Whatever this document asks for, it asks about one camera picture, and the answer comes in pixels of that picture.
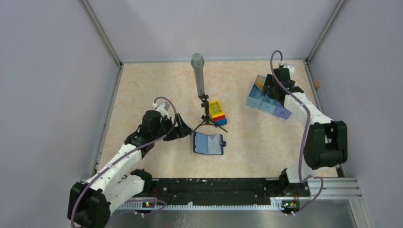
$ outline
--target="tripod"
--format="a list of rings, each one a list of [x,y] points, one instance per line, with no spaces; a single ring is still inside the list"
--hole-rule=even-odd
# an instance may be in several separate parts
[[[224,128],[222,128],[221,126],[219,126],[218,124],[216,124],[210,117],[209,115],[209,102],[207,101],[207,99],[209,99],[208,95],[203,95],[203,96],[199,96],[201,102],[202,102],[202,108],[204,108],[204,115],[202,115],[201,119],[203,120],[193,131],[196,131],[196,129],[198,129],[200,126],[203,125],[213,125],[216,127],[221,128],[223,131],[228,132],[227,130],[225,130]]]

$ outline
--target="microphone head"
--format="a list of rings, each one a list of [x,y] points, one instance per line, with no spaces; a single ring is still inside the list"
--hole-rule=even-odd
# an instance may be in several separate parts
[[[192,67],[203,67],[204,59],[200,53],[195,53],[192,55],[192,60],[190,61]]]

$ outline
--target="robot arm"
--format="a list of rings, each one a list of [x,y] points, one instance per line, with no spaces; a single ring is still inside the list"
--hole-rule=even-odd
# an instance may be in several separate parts
[[[314,176],[317,172],[334,167],[347,161],[347,126],[343,121],[334,121],[319,111],[304,94],[304,91],[295,86],[291,80],[294,67],[280,65],[274,69],[279,81],[286,87],[302,104],[287,94],[277,83],[272,75],[267,75],[263,87],[263,94],[279,101],[298,121],[305,125],[309,118],[309,131],[304,147],[304,156],[301,164],[302,179]],[[286,169],[288,183],[300,183],[298,174],[299,164]]]
[[[164,141],[171,141],[192,133],[179,113],[175,114],[178,126],[173,125],[167,112],[168,103],[164,102],[158,107],[155,103],[153,105],[156,109],[145,113],[142,124],[126,138],[116,155],[85,183],[77,182],[73,185],[70,190],[68,219],[71,220],[73,207],[79,196],[92,183],[78,203],[74,222],[86,228],[105,227],[111,214],[120,205],[143,191],[144,179],[141,172],[132,172],[134,175],[125,179],[123,176],[154,147],[151,142],[163,135],[166,135]]]

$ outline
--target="stacked blocks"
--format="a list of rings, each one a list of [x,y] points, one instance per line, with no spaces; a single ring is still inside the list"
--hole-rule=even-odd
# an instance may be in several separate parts
[[[291,112],[282,106],[278,101],[268,96],[262,96],[261,91],[255,84],[253,84],[252,89],[249,92],[249,96],[246,99],[246,105],[285,120],[291,115]]]
[[[209,102],[209,111],[211,118],[218,126],[227,124],[227,118],[225,117],[224,111],[218,100]]]

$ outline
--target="table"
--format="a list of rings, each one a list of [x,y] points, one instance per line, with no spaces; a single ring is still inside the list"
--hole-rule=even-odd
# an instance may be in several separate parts
[[[295,67],[296,85],[315,103],[302,60],[286,61]],[[204,65],[205,93],[219,100],[228,120],[228,133],[213,126],[197,131],[223,134],[224,155],[207,156],[192,151],[192,137],[157,142],[133,169],[145,169],[155,178],[278,177],[298,161],[303,126],[246,106],[246,98],[258,74],[270,72],[269,61],[220,61]],[[184,122],[194,129],[204,109],[197,97],[190,62],[125,64],[99,166],[119,150],[126,137],[142,122],[158,96],[169,98]],[[336,177],[335,168],[320,173]]]

